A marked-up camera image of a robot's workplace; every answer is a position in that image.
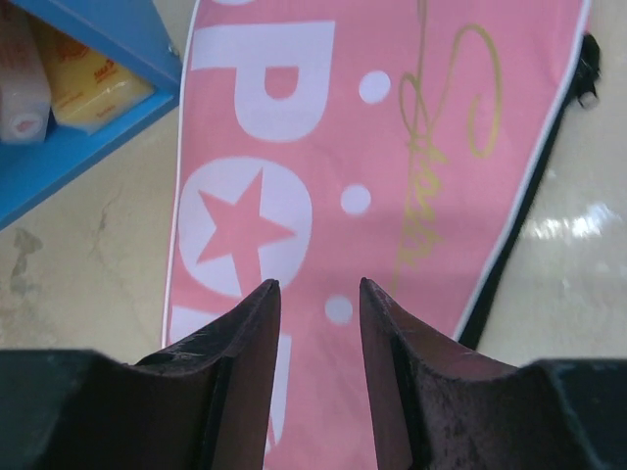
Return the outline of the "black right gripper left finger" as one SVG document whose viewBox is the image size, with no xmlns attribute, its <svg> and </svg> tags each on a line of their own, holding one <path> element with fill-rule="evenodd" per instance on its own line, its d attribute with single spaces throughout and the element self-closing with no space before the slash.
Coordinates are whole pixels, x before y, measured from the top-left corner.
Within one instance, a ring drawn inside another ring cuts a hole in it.
<svg viewBox="0 0 627 470">
<path fill-rule="evenodd" d="M 135 364 L 88 350 L 2 351 L 2 467 L 261 468 L 280 310 L 267 280 Z"/>
</svg>

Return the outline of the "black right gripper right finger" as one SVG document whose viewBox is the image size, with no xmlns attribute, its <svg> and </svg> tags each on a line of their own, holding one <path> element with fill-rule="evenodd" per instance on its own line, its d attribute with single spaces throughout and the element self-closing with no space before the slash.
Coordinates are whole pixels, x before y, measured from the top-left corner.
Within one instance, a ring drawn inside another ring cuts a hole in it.
<svg viewBox="0 0 627 470">
<path fill-rule="evenodd" d="M 381 469 L 622 469 L 626 363 L 475 352 L 360 284 L 362 353 Z"/>
</svg>

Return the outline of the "pink SPORT racket bag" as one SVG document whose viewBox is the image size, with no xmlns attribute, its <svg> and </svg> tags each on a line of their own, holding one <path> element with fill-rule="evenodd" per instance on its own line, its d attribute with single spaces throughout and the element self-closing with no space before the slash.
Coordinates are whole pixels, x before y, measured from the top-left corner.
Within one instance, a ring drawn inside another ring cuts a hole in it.
<svg viewBox="0 0 627 470">
<path fill-rule="evenodd" d="M 587 1 L 199 1 L 163 341 L 281 288 L 267 469 L 375 465 L 370 278 L 475 347 L 569 102 Z"/>
</svg>

